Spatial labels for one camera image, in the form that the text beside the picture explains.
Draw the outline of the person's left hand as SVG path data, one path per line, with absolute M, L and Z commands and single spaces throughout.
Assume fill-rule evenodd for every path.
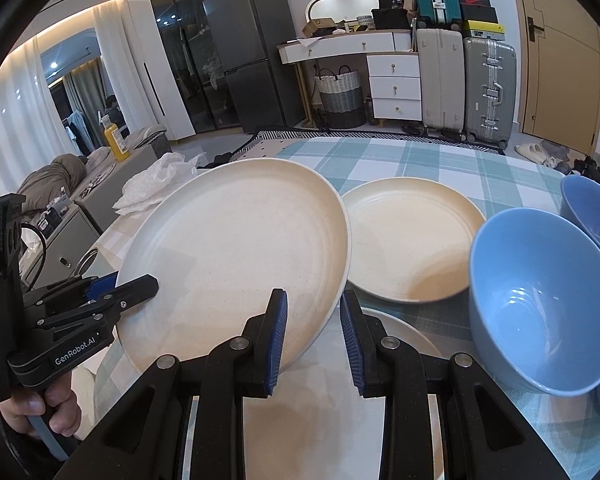
M 43 394 L 23 389 L 0 402 L 0 412 L 6 424 L 18 432 L 37 438 L 38 433 L 29 422 L 30 417 L 43 416 L 48 408 L 54 414 L 48 422 L 55 434 L 72 437 L 81 426 L 82 412 L 76 393 L 71 387 L 71 374 L 56 379 Z

